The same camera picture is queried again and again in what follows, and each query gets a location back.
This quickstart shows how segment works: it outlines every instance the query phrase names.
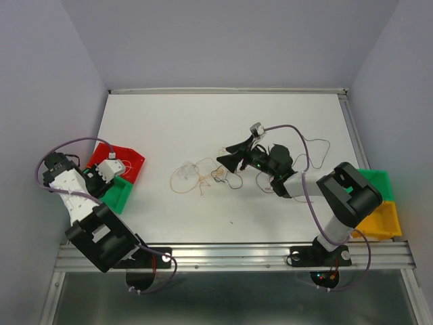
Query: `yellow bin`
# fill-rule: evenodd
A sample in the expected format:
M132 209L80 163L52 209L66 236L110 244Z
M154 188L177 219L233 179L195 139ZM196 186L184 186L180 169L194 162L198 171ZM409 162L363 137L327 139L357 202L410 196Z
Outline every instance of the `yellow bin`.
M378 240L401 236L395 202L384 201L358 225L357 229L361 230L367 237L377 238ZM361 237L357 232L353 232L352 236L355 238Z

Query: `gray wall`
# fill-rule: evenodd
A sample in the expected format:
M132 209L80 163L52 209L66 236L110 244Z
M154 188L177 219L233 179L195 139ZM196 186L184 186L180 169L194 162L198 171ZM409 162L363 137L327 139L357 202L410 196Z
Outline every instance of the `gray wall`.
M33 170L56 144L96 134L107 93L58 0L2 1L0 44L0 324L34 325L68 214ZM72 149L84 158L90 144Z
M109 89L348 87L397 0L62 0Z
M433 311L433 2L401 0L350 90L373 169L389 171L421 288Z

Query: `black mount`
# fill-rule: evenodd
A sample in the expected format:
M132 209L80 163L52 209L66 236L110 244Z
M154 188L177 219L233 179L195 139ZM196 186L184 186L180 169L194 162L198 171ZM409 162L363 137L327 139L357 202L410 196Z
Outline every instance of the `black mount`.
M292 246L290 247L290 265L292 267L331 267L335 265L336 259L339 266L351 266L349 249L346 245L337 247L334 251L328 252L317 241L313 240L311 246Z
M152 250L169 255L173 253L171 247L152 247ZM139 249L128 259L123 259L122 261L119 261L115 266L113 266L113 269L152 269L152 256L155 256L157 269L171 268L170 259L167 259L165 261L160 255L153 255L149 252Z

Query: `white table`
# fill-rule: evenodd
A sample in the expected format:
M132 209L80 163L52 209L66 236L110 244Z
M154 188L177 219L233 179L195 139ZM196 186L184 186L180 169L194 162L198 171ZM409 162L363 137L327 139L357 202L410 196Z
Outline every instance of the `white table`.
M247 139L256 122L265 127L293 124L308 139L328 139L331 148L323 170L342 161L358 167L334 94L110 95L98 136L146 158L122 220L153 243L310 242L318 230L307 205L263 193L254 169L240 174L244 185L239 190L213 179L210 187L202 187L202 196L199 188L187 194L170 189L175 169L187 161L216 158L222 147ZM289 129L270 131L261 141L265 147L274 143L287 146L292 157L304 152ZM315 165L326 148L324 142L309 143ZM301 157L294 168L300 171L304 165ZM323 198L313 201L325 225L332 211Z

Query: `screw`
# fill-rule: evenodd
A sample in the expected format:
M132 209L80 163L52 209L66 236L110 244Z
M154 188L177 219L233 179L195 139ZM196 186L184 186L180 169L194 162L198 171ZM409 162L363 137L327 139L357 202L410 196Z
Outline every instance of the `screw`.
M300 260L299 252L294 251L290 254L290 256L296 262Z
M341 257L343 258L343 260L348 261L350 259L350 253L348 251L342 251Z
M168 263L168 262L171 260L171 258L170 258L169 256L171 256L170 253L165 253L165 255L163 255L163 256L161 257L161 260L162 260L163 262L165 262L165 263Z

